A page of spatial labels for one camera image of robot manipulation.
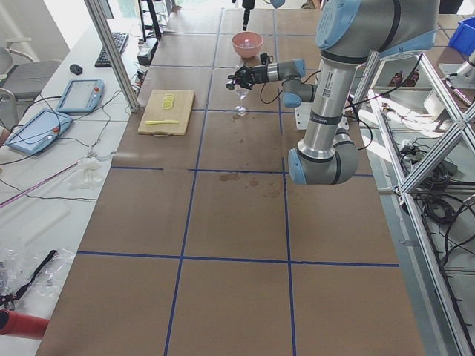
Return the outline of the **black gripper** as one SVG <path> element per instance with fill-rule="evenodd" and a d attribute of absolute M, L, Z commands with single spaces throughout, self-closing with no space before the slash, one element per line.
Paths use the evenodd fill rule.
<path fill-rule="evenodd" d="M 236 89 L 251 90 L 253 88 L 253 85 L 268 82 L 268 66 L 237 66 L 235 68 L 235 72 L 229 74 L 227 76 L 227 79 L 235 81 L 234 84 Z"/>
<path fill-rule="evenodd" d="M 249 9 L 255 8 L 255 0 L 243 0 L 242 6 L 244 8 L 243 13 L 243 31 L 247 31 L 248 23 L 249 23 Z"/>

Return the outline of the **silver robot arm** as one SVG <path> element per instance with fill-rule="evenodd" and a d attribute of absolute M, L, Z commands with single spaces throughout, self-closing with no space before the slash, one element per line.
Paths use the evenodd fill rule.
<path fill-rule="evenodd" d="M 358 67 L 372 52 L 380 59 L 415 56 L 434 46 L 438 1 L 329 1 L 316 29 L 320 50 L 316 84 L 304 84 L 304 61 L 243 65 L 229 75 L 227 88 L 252 89 L 281 82 L 284 104 L 312 103 L 306 133 L 289 151 L 289 174 L 300 185 L 346 182 L 358 167 L 358 150 L 340 122 Z"/>

